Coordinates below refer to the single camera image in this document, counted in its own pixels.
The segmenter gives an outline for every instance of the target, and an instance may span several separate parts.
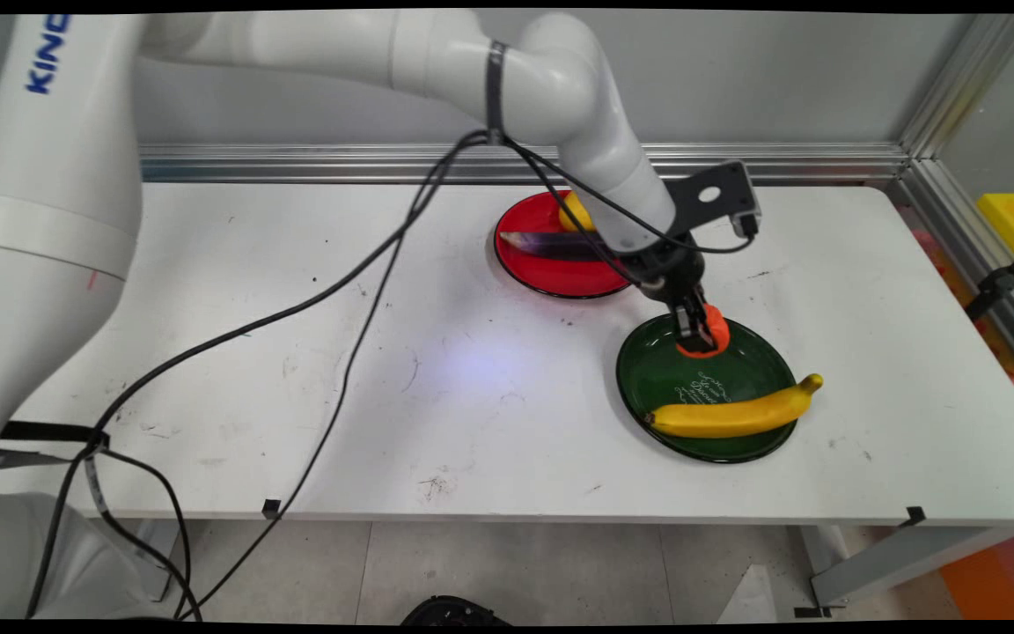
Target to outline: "knife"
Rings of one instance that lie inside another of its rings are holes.
[[[600,262],[597,254],[589,249],[589,240],[598,245],[605,256],[615,258],[595,231],[588,231],[588,234],[578,231],[500,231],[499,237],[522,253],[546,257],[547,260]]]

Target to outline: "floor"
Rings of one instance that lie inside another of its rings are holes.
[[[190,522],[200,597],[265,526]],[[851,531],[855,551],[877,539]],[[174,561],[182,561],[176,547]],[[281,522],[203,609],[208,621],[394,625],[456,594],[512,625],[715,623],[750,564],[768,570],[778,622],[810,607],[809,565],[789,526]],[[164,603],[173,610],[172,583]],[[936,572],[835,619],[953,619]]]

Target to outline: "table surface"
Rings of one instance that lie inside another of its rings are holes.
[[[399,224],[403,185],[148,184],[136,261],[104,329],[16,414],[92,424],[164,358],[301,301]],[[789,441],[692,461],[621,403],[617,353],[664,311],[636,290],[547,297],[491,228],[530,186],[446,186],[411,230],[350,394],[289,517],[1014,525],[1014,389],[884,194],[757,189],[751,248],[708,256],[722,312],[824,376]],[[725,221],[701,243],[736,243]],[[124,407],[113,446],[162,471],[187,517],[261,517],[331,420],[381,258],[297,316],[192,358]],[[16,443],[1,443],[17,446]],[[25,443],[71,454],[72,446]],[[151,477],[101,457],[126,517],[169,517]],[[54,493],[63,467],[0,472]],[[92,512],[87,486],[71,502]]]

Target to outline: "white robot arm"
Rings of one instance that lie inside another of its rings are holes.
[[[0,430],[116,308],[136,249],[137,53],[345,77],[487,120],[491,40],[466,9],[20,16],[0,80]],[[504,131],[660,231],[675,205],[628,124],[586,24],[532,21],[504,57]],[[656,242],[579,191],[617,254]]]

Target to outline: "banana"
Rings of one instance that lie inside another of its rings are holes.
[[[648,415],[648,425],[667,436],[736,437],[749,436],[787,425],[812,405],[812,393],[824,378],[809,374],[798,384],[774,392],[769,397],[740,403],[715,405],[665,405]]]
[[[571,212],[574,212],[574,217],[578,219],[581,227],[584,227],[586,231],[596,231],[596,227],[592,225],[592,219],[589,217],[589,212],[584,209],[584,205],[581,204],[580,198],[577,197],[576,192],[571,192],[567,194],[566,206],[570,208]],[[563,224],[563,229],[567,231],[577,231],[574,222],[571,221],[571,217],[566,216],[566,210],[563,209],[563,205],[558,206],[558,221]]]

